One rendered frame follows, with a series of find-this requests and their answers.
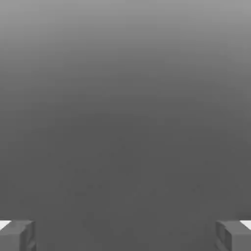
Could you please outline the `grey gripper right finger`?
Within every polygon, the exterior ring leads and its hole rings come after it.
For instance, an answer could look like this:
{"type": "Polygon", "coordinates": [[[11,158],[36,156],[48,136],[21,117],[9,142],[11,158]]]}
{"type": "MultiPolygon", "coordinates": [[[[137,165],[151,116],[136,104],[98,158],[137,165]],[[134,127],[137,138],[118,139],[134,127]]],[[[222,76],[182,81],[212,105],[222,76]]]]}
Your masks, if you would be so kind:
{"type": "Polygon", "coordinates": [[[216,251],[251,251],[251,220],[217,221],[216,251]]]}

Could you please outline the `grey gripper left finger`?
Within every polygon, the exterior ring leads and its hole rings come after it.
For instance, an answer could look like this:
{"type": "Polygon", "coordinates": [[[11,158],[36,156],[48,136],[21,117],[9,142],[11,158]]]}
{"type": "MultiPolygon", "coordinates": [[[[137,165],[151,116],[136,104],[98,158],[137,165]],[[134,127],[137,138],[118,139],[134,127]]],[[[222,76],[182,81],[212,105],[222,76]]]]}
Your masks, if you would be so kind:
{"type": "Polygon", "coordinates": [[[36,222],[0,220],[0,251],[37,251],[36,222]]]}

